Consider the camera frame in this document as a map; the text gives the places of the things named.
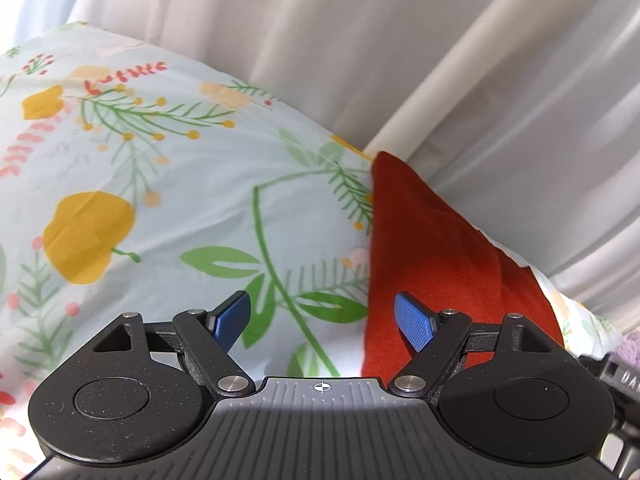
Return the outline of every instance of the blue textured pad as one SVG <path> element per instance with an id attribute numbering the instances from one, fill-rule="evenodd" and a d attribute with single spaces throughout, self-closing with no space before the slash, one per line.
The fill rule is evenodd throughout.
<path id="1" fill-rule="evenodd" d="M 251 300 L 248 294 L 240 296 L 222 314 L 216 316 L 211 335 L 225 352 L 231 350 L 242 330 L 249 323 L 250 316 Z"/>
<path id="2" fill-rule="evenodd" d="M 396 294 L 394 315 L 400 332 L 404 334 L 415 351 L 422 350 L 433 338 L 429 317 L 402 294 Z"/>

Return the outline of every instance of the metal bolt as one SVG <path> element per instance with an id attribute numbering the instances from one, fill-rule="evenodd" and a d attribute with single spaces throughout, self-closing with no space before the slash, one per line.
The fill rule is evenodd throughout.
<path id="1" fill-rule="evenodd" d="M 424 379 L 422 377 L 418 377 L 417 375 L 402 375 L 394 381 L 394 386 L 398 390 L 401 390 L 408 394 L 419 392 L 426 385 L 427 383 L 424 382 Z"/>
<path id="2" fill-rule="evenodd" d="M 246 377 L 229 375 L 218 381 L 218 387 L 225 392 L 240 392 L 249 385 Z"/>

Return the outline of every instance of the orange dot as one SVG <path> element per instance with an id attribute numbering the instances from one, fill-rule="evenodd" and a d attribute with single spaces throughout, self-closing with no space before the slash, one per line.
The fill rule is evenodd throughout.
<path id="1" fill-rule="evenodd" d="M 156 207 L 162 202 L 162 197 L 155 191 L 145 193 L 142 199 L 147 207 Z"/>

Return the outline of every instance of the curtain fold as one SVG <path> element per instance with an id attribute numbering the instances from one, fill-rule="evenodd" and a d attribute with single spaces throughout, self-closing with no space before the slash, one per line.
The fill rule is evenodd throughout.
<path id="1" fill-rule="evenodd" d="M 565 294 L 624 330 L 640 324 L 640 0 L 15 9 L 4 20 L 18 42 L 86 20 L 261 86 L 358 147 L 375 137 L 372 152 L 403 156 Z"/>

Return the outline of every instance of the red cloth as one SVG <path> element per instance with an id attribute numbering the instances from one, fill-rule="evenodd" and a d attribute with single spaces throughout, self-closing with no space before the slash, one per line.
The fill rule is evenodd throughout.
<path id="1" fill-rule="evenodd" d="M 562 344 L 556 316 L 529 267 L 494 247 L 401 160 L 380 153 L 372 174 L 363 376 L 380 376 L 386 384 L 411 358 L 394 320 L 394 298 L 402 290 L 431 310 L 455 308 L 475 322 L 500 323 L 506 313 L 521 312 Z"/>

